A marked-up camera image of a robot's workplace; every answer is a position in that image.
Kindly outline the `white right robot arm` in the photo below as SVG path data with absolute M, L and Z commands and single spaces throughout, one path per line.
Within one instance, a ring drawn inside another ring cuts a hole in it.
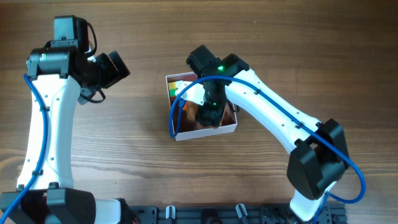
M 230 101 L 257 119 L 289 154 L 287 177 L 295 189 L 290 209 L 302 221 L 310 221 L 325 201 L 325 193 L 349 165 L 304 129 L 309 128 L 347 156 L 342 126 L 334 119 L 322 123 L 290 105 L 235 54 L 220 59 L 201 45 L 186 63 L 198 78 L 204 78 L 204 92 L 195 93 L 199 106 L 192 118 L 202 126 L 218 127 Z

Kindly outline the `brown plush toy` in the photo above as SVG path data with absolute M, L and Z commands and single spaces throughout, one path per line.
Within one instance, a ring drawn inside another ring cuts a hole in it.
M 180 133 L 199 130 L 199 129 L 208 129 L 208 128 L 216 129 L 222 126 L 227 126 L 236 123 L 235 114 L 231 111 L 230 107 L 226 105 L 224 108 L 223 119 L 219 123 L 219 126 L 204 126 L 195 120 L 198 107 L 199 105 L 190 102 L 190 108 L 188 113 L 183 111 L 182 120 L 180 122 L 180 130 L 179 130 Z

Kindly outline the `multicolour puzzle cube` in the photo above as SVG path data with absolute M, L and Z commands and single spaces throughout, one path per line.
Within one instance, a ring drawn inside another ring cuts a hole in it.
M 175 81 L 175 82 L 168 82 L 169 88 L 169 97 L 174 98 L 176 97 L 176 91 L 178 90 L 179 86 L 183 83 L 183 80 Z

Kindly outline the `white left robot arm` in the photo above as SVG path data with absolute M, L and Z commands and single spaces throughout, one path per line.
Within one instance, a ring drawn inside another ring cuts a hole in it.
M 74 187 L 72 129 L 77 105 L 129 75 L 117 52 L 97 54 L 93 26 L 57 16 L 54 37 L 34 49 L 24 80 L 32 93 L 27 154 L 16 190 L 1 194 L 1 221 L 15 223 L 138 223 L 122 198 L 97 199 Z

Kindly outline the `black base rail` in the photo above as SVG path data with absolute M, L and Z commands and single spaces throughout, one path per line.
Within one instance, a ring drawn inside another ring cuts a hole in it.
M 262 206 L 167 207 L 130 206 L 139 223 L 151 224 L 282 224 L 303 223 L 287 203 Z

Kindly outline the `red toy fire truck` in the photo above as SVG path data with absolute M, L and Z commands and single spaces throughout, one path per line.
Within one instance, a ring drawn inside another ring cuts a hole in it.
M 186 101 L 185 104 L 184 104 L 184 106 L 183 106 L 183 111 L 186 112 L 186 113 L 188 113 L 189 108 L 190 108 L 190 102 L 189 102 L 189 101 Z

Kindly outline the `white box with pink interior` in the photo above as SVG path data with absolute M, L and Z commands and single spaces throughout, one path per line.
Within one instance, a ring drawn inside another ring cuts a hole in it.
M 168 82 L 175 82 L 175 81 L 179 81 L 179 80 L 183 80 L 183 81 L 189 81 L 189 82 L 193 82 L 197 79 L 197 76 L 193 73 L 193 72 L 187 72 L 187 73 L 178 73 L 178 74 L 174 74 L 174 75 L 167 75 L 165 77 L 165 82 L 167 85 L 167 91 L 169 91 L 168 88 Z M 169 105 L 172 106 L 173 103 L 175 101 L 175 97 L 174 98 L 170 98 L 169 97 Z M 194 131 L 187 131 L 187 132 L 182 132 L 180 133 L 178 131 L 177 134 L 175 134 L 175 130 L 177 128 L 177 124 L 178 124 L 178 114 L 179 114 L 179 106 L 178 103 L 174 109 L 174 115 L 173 115 L 173 119 L 172 119 L 172 125 L 169 127 L 169 131 L 172 133 L 172 139 L 176 140 L 176 141 L 183 141 L 183 140 L 188 140 L 188 139 L 195 139 L 195 138 L 202 138 L 202 137 L 207 137 L 207 136 L 214 136 L 217 134 L 226 134 L 226 133 L 233 133 L 238 125 L 238 120 L 236 117 L 236 111 L 238 110 L 237 107 L 235 105 L 233 106 L 233 110 L 232 112 L 235 114 L 235 119 L 236 119 L 236 123 L 235 124 L 230 124 L 227 126 L 222 126 L 220 128 L 216 128 L 216 129 L 199 129 L 199 130 L 194 130 Z

